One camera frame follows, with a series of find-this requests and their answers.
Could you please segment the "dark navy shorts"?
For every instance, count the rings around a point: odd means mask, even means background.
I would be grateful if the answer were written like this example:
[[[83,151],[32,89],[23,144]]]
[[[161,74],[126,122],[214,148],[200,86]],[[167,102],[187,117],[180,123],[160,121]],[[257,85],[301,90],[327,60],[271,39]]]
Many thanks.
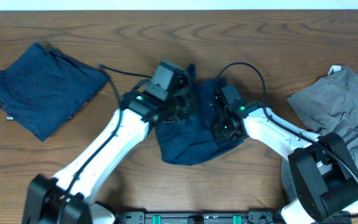
[[[177,123],[161,123],[155,127],[162,160],[168,164],[201,164],[244,142],[242,138],[222,143],[215,141],[211,127],[211,123],[218,119],[218,112],[213,109],[214,80],[196,82],[191,90],[198,100],[197,112]]]

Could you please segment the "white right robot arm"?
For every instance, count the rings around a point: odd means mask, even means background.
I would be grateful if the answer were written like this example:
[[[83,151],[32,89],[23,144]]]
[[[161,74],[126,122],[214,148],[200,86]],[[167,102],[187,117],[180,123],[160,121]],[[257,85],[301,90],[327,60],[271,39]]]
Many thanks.
[[[211,127],[216,142],[252,138],[288,163],[296,198],[283,207],[281,223],[322,223],[358,201],[358,170],[342,137],[305,131],[277,116],[263,103],[247,103],[234,85],[214,88],[219,117]]]

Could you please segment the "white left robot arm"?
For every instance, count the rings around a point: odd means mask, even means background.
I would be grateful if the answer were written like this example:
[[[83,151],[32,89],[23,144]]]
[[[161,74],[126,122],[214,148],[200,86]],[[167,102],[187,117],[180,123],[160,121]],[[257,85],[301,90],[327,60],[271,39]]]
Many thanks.
[[[115,223],[114,212],[95,201],[99,189],[154,126],[196,111],[195,77],[193,64],[182,68],[162,60],[152,78],[119,97],[107,126],[73,162],[51,179],[39,174],[31,181],[22,223]]]

